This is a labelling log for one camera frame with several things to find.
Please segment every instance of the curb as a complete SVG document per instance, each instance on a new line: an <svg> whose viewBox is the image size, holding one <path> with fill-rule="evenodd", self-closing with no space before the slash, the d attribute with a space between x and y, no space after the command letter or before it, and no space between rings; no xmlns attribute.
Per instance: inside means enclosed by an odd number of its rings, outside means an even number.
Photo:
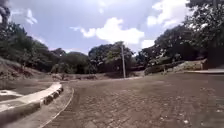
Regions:
<svg viewBox="0 0 224 128"><path fill-rule="evenodd" d="M43 124L42 126L40 126L38 128L44 128L46 125L51 123L55 118L57 118L68 107L68 105L71 103L73 97L74 97L74 89L72 89L72 96L70 97L70 99L69 99L68 103L66 104L66 106L57 115L55 115L53 118L51 118L45 124Z"/></svg>
<svg viewBox="0 0 224 128"><path fill-rule="evenodd" d="M59 97L63 90L63 87L60 87L58 90L38 101L10 107L0 112L0 127L38 111L43 105L50 104L54 99Z"/></svg>
<svg viewBox="0 0 224 128"><path fill-rule="evenodd" d="M203 72L203 71L186 71L189 74L204 74L204 75L223 75L224 72Z"/></svg>

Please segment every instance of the sky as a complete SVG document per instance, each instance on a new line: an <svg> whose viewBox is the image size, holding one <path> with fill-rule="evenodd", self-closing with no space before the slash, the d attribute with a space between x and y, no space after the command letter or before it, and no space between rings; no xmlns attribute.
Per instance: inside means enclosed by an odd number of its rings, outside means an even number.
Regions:
<svg viewBox="0 0 224 128"><path fill-rule="evenodd" d="M88 54L124 41L134 52L154 45L189 13L187 0L10 0L10 21L53 50Z"/></svg>

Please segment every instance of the paved road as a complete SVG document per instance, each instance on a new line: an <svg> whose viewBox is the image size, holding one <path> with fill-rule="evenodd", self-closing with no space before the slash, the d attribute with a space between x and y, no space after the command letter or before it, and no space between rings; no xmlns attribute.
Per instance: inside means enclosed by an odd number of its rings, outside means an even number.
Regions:
<svg viewBox="0 0 224 128"><path fill-rule="evenodd" d="M74 82L72 102L45 128L224 128L224 76L176 74Z"/></svg>

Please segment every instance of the white cloud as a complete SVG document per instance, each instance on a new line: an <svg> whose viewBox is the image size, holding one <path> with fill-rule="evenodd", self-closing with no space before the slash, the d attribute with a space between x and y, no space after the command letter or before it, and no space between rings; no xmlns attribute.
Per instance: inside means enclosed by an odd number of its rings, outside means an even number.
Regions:
<svg viewBox="0 0 224 128"><path fill-rule="evenodd" d="M152 8L161 13L156 17L149 16L148 26L164 24L168 27L180 23L189 13L186 3L188 3L188 0L160 0L160 2L155 3Z"/></svg>
<svg viewBox="0 0 224 128"><path fill-rule="evenodd" d="M34 36L32 35L33 39L39 41L42 44L47 44L47 42L45 41L45 39L43 39L42 37L38 37L38 36Z"/></svg>
<svg viewBox="0 0 224 128"><path fill-rule="evenodd" d="M104 1L102 1L102 0L99 1L98 3L99 3L100 7L106 7L107 6L106 3Z"/></svg>
<svg viewBox="0 0 224 128"><path fill-rule="evenodd" d="M86 31L84 28L81 28L80 31L82 32L83 36L86 38L94 37L96 35L96 29L91 28L89 31Z"/></svg>
<svg viewBox="0 0 224 128"><path fill-rule="evenodd" d="M31 25L38 23L37 19L33 17L33 12L31 9L27 9L26 22Z"/></svg>
<svg viewBox="0 0 224 128"><path fill-rule="evenodd" d="M169 20L169 21L166 21L163 25L164 28L167 28L167 27L170 27L172 25L176 25L178 23L177 20Z"/></svg>
<svg viewBox="0 0 224 128"><path fill-rule="evenodd" d="M154 26L157 24L157 18L154 16L149 16L147 19L147 25L148 26Z"/></svg>
<svg viewBox="0 0 224 128"><path fill-rule="evenodd" d="M80 27L69 27L70 29L72 29L73 31L78 31L79 29L81 29Z"/></svg>
<svg viewBox="0 0 224 128"><path fill-rule="evenodd" d="M102 8L99 9L100 14L104 13L104 10Z"/></svg>
<svg viewBox="0 0 224 128"><path fill-rule="evenodd" d="M69 53L69 52L74 52L74 51L78 51L77 49L75 48L71 48L71 49L64 49L66 53Z"/></svg>
<svg viewBox="0 0 224 128"><path fill-rule="evenodd" d="M124 41L126 44L138 44L140 39L145 36L144 32L139 31L136 28L122 29L122 23L122 19L114 17L108 19L103 28L91 28L87 31L81 28L80 32L86 38L96 36L109 43Z"/></svg>
<svg viewBox="0 0 224 128"><path fill-rule="evenodd" d="M149 48L152 47L155 44L155 40L143 40L141 45L142 48Z"/></svg>

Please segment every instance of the bush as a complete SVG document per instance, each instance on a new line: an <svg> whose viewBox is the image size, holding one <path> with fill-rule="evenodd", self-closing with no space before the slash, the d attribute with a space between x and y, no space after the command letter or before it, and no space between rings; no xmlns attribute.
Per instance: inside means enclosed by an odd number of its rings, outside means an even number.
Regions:
<svg viewBox="0 0 224 128"><path fill-rule="evenodd" d="M183 61L178 61L178 62L174 62L174 63L171 63L171 64L164 64L164 65L157 65L157 66L148 67L148 68L146 68L144 73L145 73L145 75L149 75L149 74L152 74L152 73L162 72L164 70L174 68L181 63L183 63Z"/></svg>

